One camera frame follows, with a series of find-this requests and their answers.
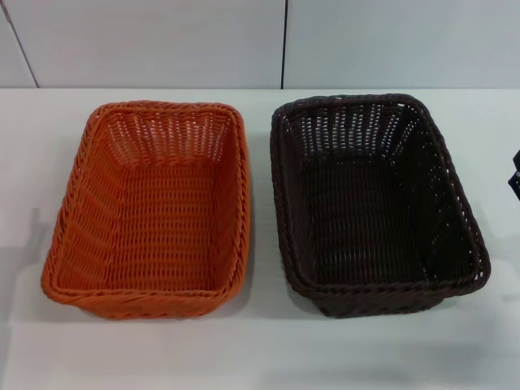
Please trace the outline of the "dark brown woven basket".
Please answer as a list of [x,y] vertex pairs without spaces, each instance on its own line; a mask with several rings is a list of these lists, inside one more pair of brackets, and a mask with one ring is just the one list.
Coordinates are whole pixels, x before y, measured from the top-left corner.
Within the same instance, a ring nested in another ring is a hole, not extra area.
[[487,283],[479,225],[417,98],[286,103],[272,115],[270,153],[286,279],[324,315],[415,313]]

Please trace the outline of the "orange woven basket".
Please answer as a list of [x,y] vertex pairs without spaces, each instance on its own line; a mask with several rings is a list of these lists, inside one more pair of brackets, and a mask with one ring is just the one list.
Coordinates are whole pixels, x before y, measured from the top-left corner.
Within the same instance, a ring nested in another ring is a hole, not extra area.
[[192,318],[241,289],[250,174],[223,103],[114,102],[85,125],[41,287],[107,319]]

